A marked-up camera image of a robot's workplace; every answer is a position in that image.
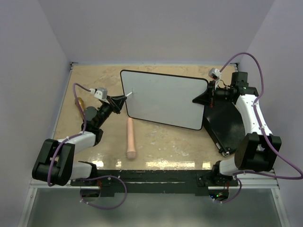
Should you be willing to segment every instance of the white wall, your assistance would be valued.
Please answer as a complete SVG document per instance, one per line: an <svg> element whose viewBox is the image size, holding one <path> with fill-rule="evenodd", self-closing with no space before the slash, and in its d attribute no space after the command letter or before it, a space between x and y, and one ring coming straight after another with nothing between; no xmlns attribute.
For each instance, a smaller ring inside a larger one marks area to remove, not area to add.
<svg viewBox="0 0 303 227"><path fill-rule="evenodd" d="M303 1L276 0L248 52L264 73L262 112L274 135L282 139L280 153L303 169ZM240 70L249 73L251 86L260 87L258 69L244 57ZM277 159L278 175L299 175ZM303 181L278 180L282 199L293 227L302 226Z"/></svg>
<svg viewBox="0 0 303 227"><path fill-rule="evenodd" d="M36 0L0 1L0 226L18 224L68 61Z"/></svg>
<svg viewBox="0 0 303 227"><path fill-rule="evenodd" d="M39 0L67 57L90 63L225 63L273 1Z"/></svg>

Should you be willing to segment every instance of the glass panel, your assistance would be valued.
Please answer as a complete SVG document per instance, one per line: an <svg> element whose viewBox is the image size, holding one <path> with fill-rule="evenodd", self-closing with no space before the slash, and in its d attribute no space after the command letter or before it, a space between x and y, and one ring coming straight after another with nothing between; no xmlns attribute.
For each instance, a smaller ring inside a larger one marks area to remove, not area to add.
<svg viewBox="0 0 303 227"><path fill-rule="evenodd" d="M97 198L112 206L123 194ZM270 189L244 189L235 200L220 205L192 194L128 194L115 210L80 203L79 189L38 189L30 227L280 227Z"/></svg>

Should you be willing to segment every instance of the wooden rolling pin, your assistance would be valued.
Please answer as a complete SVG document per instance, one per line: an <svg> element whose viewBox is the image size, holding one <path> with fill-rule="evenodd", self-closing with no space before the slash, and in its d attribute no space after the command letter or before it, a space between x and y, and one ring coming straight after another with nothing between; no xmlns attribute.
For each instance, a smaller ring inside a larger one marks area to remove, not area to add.
<svg viewBox="0 0 303 227"><path fill-rule="evenodd" d="M134 126L133 119L128 118L127 120L127 152L126 157L128 159L136 158L136 150L134 148Z"/></svg>
<svg viewBox="0 0 303 227"><path fill-rule="evenodd" d="M84 110L85 110L84 101L83 101L83 100L82 100L82 98L80 98L80 97L78 97L78 101L79 101L79 104L80 104L80 106L81 106L82 110L84 111ZM76 105L77 109L79 110L78 105L77 105L77 100L75 100L75 105Z"/></svg>

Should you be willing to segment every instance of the marble surface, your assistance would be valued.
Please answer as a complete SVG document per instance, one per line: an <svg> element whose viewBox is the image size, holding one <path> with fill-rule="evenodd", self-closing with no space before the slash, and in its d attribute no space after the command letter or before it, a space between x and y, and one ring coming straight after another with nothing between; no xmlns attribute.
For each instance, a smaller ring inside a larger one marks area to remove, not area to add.
<svg viewBox="0 0 303 227"><path fill-rule="evenodd" d="M108 95L123 94L120 71L138 70L208 79L208 71L221 66L195 65L79 65L74 66L65 94L54 138L62 139L80 131L82 119L74 104L72 84L77 82L86 88L106 87ZM231 81L233 66L227 66L222 79ZM99 107L100 102L88 92L77 88L85 106ZM101 126L104 131L101 142L75 155L74 161L95 163L99 169L211 169L225 159L203 128L200 131L146 122L134 119L134 138L137 151L135 160L126 158L127 113L112 113Z"/></svg>

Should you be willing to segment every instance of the white board surface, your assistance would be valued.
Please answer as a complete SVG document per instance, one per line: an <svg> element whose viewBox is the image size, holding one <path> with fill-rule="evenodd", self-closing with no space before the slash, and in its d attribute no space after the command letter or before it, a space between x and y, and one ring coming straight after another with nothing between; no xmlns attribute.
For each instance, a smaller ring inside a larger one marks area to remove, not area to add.
<svg viewBox="0 0 303 227"><path fill-rule="evenodd" d="M129 117L200 130L204 106L192 100L206 91L201 78L123 70L120 73Z"/></svg>

